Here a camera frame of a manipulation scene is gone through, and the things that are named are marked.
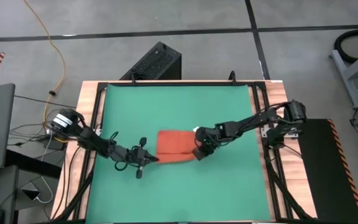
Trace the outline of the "large black striped floor mat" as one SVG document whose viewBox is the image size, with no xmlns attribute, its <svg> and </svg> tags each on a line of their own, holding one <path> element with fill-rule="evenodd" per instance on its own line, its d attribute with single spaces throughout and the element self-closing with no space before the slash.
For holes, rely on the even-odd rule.
<svg viewBox="0 0 358 224">
<path fill-rule="evenodd" d="M 309 119 L 298 143 L 318 219 L 358 224 L 358 191 L 336 127 L 330 119 Z"/>
</svg>

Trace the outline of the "grey desk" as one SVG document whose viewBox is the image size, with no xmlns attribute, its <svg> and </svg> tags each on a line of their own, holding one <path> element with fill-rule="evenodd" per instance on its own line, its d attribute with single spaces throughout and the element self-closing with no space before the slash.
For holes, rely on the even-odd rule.
<svg viewBox="0 0 358 224">
<path fill-rule="evenodd" d="M 16 166 L 0 169 L 0 208 L 5 212 L 4 224 L 13 224 L 19 170 Z"/>
</svg>

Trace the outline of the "black metal table frame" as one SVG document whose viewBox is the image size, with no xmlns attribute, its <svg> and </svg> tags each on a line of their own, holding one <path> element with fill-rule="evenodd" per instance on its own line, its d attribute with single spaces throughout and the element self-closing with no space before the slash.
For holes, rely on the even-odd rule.
<svg viewBox="0 0 358 224">
<path fill-rule="evenodd" d="M 248 86 L 251 90 L 250 97 L 253 98 L 253 108 L 257 111 L 261 106 L 265 108 L 272 106 L 269 98 L 274 91 L 279 91 L 281 96 L 276 101 L 280 103 L 286 99 L 282 81 L 275 80 L 116 80 L 116 81 L 84 81 L 80 91 L 77 106 L 78 111 L 86 113 L 85 120 L 90 122 L 92 128 L 96 122 L 103 119 L 102 95 L 108 85 L 115 86 Z M 268 162 L 270 156 L 275 155 L 276 164 L 264 166 L 267 168 L 268 186 L 271 194 L 273 216 L 278 221 L 300 222 L 306 220 L 307 214 L 301 205 L 295 200 L 287 189 L 284 168 L 279 149 L 268 148 L 264 138 L 260 138 L 264 162 Z M 53 215 L 50 223 L 68 223 L 70 221 L 80 222 L 86 216 L 86 210 L 82 207 L 88 203 L 88 191 L 90 190 L 92 172 L 95 163 L 95 152 L 85 151 L 82 158 L 78 158 L 77 149 L 72 149 L 73 144 L 67 145 L 67 152 L 72 151 L 68 167 L 64 167 L 60 176 L 63 181 L 59 187 L 62 189 L 60 201 L 54 204 Z"/>
</svg>

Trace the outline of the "smartphone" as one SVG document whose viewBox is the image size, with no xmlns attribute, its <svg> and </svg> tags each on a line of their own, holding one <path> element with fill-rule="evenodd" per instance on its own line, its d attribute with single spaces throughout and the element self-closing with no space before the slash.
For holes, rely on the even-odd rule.
<svg viewBox="0 0 358 224">
<path fill-rule="evenodd" d="M 40 192 L 38 190 L 21 190 L 30 200 L 37 200 L 39 198 Z"/>
</svg>

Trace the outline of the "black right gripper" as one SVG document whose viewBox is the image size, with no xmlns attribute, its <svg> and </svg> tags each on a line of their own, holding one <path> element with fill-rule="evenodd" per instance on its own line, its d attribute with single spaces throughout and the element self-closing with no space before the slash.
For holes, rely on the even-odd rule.
<svg viewBox="0 0 358 224">
<path fill-rule="evenodd" d="M 200 127 L 195 132 L 195 139 L 197 140 L 197 149 L 192 151 L 197 160 L 202 160 L 208 154 L 212 154 L 218 147 L 216 140 L 216 130 L 213 128 Z"/>
</svg>

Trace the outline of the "black computer tower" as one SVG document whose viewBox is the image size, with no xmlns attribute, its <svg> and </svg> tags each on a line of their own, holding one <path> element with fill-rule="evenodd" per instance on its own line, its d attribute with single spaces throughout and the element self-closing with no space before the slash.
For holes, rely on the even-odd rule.
<svg viewBox="0 0 358 224">
<path fill-rule="evenodd" d="M 182 54 L 157 42 L 120 80 L 181 80 Z"/>
</svg>

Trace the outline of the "grey metal stand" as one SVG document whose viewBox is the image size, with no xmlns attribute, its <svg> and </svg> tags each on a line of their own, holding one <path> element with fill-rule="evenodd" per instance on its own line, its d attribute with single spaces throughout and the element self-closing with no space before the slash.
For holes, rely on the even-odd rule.
<svg viewBox="0 0 358 224">
<path fill-rule="evenodd" d="M 358 76 L 358 60 L 348 67 L 337 50 L 331 52 L 331 58 L 334 60 L 348 95 L 351 97 L 353 107 L 358 108 L 358 90 L 354 82 Z"/>
</svg>

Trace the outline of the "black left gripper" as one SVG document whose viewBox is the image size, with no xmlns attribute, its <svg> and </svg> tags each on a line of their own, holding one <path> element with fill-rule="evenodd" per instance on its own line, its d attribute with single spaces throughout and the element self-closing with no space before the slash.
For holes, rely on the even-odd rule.
<svg viewBox="0 0 358 224">
<path fill-rule="evenodd" d="M 136 179 L 141 179 L 143 175 L 143 169 L 146 165 L 146 162 L 148 160 L 149 163 L 151 162 L 158 162 L 159 158 L 155 157 L 151 154 L 148 154 L 146 159 L 146 150 L 144 149 L 144 145 L 139 144 L 138 146 L 134 146 L 129 155 L 129 163 L 132 164 L 137 168 L 135 177 Z"/>
</svg>

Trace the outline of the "green table mat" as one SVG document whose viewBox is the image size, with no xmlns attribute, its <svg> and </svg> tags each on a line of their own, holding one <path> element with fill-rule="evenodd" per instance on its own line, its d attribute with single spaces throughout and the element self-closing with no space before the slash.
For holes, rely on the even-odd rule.
<svg viewBox="0 0 358 224">
<path fill-rule="evenodd" d="M 114 86 L 107 88 L 101 136 L 130 148 L 146 138 L 154 154 L 159 131 L 190 131 L 252 115 L 246 86 Z M 201 161 L 135 167 L 98 157 L 86 224 L 270 219 L 254 131 Z"/>
</svg>

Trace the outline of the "orange towel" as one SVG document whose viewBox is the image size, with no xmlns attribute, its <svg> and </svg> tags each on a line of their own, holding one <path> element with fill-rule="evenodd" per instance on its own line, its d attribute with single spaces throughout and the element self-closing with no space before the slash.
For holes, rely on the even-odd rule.
<svg viewBox="0 0 358 224">
<path fill-rule="evenodd" d="M 197 148 L 195 132 L 161 130 L 157 135 L 156 157 L 160 164 L 193 161 L 193 150 Z"/>
</svg>

